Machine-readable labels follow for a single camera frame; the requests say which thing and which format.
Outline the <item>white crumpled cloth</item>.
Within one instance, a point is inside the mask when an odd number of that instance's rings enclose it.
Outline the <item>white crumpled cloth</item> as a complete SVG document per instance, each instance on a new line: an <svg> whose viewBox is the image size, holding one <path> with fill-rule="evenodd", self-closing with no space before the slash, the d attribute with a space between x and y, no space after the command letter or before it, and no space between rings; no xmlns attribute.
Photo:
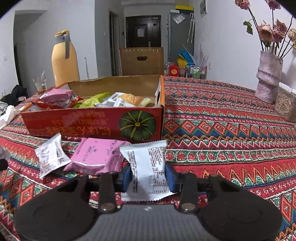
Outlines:
<svg viewBox="0 0 296 241"><path fill-rule="evenodd" d="M9 105L5 113L0 118L0 130L5 128L10 122L24 110L24 106L20 109L16 109L14 106Z"/></svg>

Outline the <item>white snack packet with biscuit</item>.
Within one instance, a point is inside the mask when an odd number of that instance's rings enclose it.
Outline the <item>white snack packet with biscuit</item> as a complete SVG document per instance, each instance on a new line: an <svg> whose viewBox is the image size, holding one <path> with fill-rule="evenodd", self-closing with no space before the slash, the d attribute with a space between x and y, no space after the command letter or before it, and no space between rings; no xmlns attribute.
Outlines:
<svg viewBox="0 0 296 241"><path fill-rule="evenodd" d="M112 108L112 107L133 107L132 104L124 101L121 96L125 93L116 92L107 97L103 102L95 103L96 108Z"/></svg>

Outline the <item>clear drinking glass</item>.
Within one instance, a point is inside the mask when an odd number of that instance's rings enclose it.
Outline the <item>clear drinking glass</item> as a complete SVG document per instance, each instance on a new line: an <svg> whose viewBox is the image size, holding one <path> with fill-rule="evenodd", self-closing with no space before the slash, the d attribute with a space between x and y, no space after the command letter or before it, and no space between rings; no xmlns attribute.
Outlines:
<svg viewBox="0 0 296 241"><path fill-rule="evenodd" d="M41 93L47 89L46 74L44 71L41 75L33 79L33 82L37 89L37 93Z"/></svg>

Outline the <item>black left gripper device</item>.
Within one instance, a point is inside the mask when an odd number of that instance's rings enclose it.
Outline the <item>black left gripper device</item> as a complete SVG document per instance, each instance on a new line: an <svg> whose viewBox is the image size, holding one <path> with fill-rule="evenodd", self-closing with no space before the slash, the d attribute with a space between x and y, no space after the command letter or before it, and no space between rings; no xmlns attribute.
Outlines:
<svg viewBox="0 0 296 241"><path fill-rule="evenodd" d="M4 171L8 168L8 161L10 157L10 152L3 146L0 146L0 171Z"/></svg>

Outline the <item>patterned red tablecloth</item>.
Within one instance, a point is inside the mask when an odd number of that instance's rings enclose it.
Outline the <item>patterned red tablecloth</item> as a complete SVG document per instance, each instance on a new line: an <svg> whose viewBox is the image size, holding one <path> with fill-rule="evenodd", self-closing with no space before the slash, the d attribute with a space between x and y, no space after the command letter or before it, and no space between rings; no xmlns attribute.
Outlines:
<svg viewBox="0 0 296 241"><path fill-rule="evenodd" d="M176 170L205 178L217 174L274 204L282 213L278 240L295 240L295 124L279 116L254 91L223 82L168 77L163 138L166 160ZM1 130L11 154L1 172L1 234L18 240L13 226L22 204L70 178L56 171L39 178L32 137L21 116Z"/></svg>

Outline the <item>dried pink roses bouquet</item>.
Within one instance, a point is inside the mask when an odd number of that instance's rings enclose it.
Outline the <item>dried pink roses bouquet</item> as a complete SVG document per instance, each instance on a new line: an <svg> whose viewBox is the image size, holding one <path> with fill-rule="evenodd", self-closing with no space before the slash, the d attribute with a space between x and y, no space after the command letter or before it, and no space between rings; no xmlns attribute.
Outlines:
<svg viewBox="0 0 296 241"><path fill-rule="evenodd" d="M262 51L270 51L276 56L284 58L291 50L295 50L295 28L292 28L292 21L287 26L279 19L274 18L274 11L281 9L278 1L266 1L272 14L271 25L265 21L260 24L257 23L249 1L237 0L234 3L240 9L250 13L251 19L244 21L243 25L246 27L246 32L250 35L253 35L253 30L257 31Z"/></svg>

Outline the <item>white umbrella hanging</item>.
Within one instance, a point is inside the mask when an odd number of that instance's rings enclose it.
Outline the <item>white umbrella hanging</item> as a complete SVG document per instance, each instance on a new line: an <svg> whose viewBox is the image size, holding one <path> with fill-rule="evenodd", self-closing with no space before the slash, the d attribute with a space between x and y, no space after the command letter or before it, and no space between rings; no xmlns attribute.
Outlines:
<svg viewBox="0 0 296 241"><path fill-rule="evenodd" d="M191 16L191 20L190 20L190 27L189 27L188 38L187 38L188 43L193 42L194 31L195 31L195 14L190 13L190 16Z"/></svg>

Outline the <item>pink snack packet on table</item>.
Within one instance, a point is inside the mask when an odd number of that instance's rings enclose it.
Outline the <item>pink snack packet on table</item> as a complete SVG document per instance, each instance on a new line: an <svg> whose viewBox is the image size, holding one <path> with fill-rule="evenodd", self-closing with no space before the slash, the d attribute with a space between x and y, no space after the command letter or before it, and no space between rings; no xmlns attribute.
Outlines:
<svg viewBox="0 0 296 241"><path fill-rule="evenodd" d="M127 141L83 138L71 156L71 162L63 171L75 171L94 176L111 171L118 172L124 160L119 147L129 144L130 142Z"/></svg>

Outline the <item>red canister on floor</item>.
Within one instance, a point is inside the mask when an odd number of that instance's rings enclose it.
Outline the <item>red canister on floor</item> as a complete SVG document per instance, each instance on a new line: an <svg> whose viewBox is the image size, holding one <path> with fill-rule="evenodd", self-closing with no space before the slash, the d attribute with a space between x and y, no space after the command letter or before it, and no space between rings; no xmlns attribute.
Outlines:
<svg viewBox="0 0 296 241"><path fill-rule="evenodd" d="M168 72L169 76L179 76L179 67L176 64L171 64L169 65L169 72Z"/></svg>

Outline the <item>yellow box on fridge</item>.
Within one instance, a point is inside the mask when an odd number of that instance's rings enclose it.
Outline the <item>yellow box on fridge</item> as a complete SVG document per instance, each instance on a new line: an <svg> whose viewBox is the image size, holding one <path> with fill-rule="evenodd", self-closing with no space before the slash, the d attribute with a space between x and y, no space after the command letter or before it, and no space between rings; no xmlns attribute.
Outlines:
<svg viewBox="0 0 296 241"><path fill-rule="evenodd" d="M185 11L193 11L194 8L192 6L182 6L182 5L175 5L176 9L185 10Z"/></svg>

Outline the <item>orange cardboard snack box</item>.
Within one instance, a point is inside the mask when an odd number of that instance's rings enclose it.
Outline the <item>orange cardboard snack box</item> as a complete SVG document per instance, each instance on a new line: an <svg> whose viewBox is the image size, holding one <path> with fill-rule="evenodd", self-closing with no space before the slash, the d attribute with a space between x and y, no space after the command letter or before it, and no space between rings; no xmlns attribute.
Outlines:
<svg viewBox="0 0 296 241"><path fill-rule="evenodd" d="M35 137L106 138L131 143L158 141L162 137L165 85L162 75L104 77L61 84L87 100L96 94L116 92L148 97L147 107L64 108L37 110L29 104L21 116Z"/></svg>

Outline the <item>green snack packet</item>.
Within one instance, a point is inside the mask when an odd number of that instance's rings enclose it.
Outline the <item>green snack packet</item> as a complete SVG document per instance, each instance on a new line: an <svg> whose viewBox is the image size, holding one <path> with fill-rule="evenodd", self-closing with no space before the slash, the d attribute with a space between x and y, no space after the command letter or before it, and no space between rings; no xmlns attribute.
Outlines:
<svg viewBox="0 0 296 241"><path fill-rule="evenodd" d="M83 102L77 102L72 108L94 108L95 104L104 102L111 94L109 92L100 93L86 99Z"/></svg>

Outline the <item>red snack packet in box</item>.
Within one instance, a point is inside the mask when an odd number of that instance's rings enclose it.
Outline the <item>red snack packet in box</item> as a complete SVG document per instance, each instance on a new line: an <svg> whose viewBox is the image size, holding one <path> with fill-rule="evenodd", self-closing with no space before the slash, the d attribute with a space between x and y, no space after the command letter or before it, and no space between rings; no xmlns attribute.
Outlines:
<svg viewBox="0 0 296 241"><path fill-rule="evenodd" d="M65 101L55 101L55 102L45 103L41 100L37 100L37 101L33 101L32 104L41 110L64 109L64 108L72 108L81 100L83 100L83 98L73 95Z"/></svg>

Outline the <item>white snack packet with label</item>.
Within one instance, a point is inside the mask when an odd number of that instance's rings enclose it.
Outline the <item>white snack packet with label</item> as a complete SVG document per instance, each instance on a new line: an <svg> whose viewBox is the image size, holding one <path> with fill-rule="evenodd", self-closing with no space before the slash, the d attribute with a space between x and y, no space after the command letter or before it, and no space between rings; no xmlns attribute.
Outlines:
<svg viewBox="0 0 296 241"><path fill-rule="evenodd" d="M132 181L121 194L122 201L158 201L173 195L165 176L166 147L165 140L119 147L132 171Z"/></svg>

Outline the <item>pink ceramic vase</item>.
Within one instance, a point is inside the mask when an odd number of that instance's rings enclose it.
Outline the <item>pink ceramic vase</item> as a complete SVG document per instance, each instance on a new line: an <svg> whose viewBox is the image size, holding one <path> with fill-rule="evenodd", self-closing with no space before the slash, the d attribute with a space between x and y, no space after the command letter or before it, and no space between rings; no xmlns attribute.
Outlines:
<svg viewBox="0 0 296 241"><path fill-rule="evenodd" d="M283 59L271 52L261 51L256 77L258 79L255 96L263 102L276 101L278 84L281 81Z"/></svg>

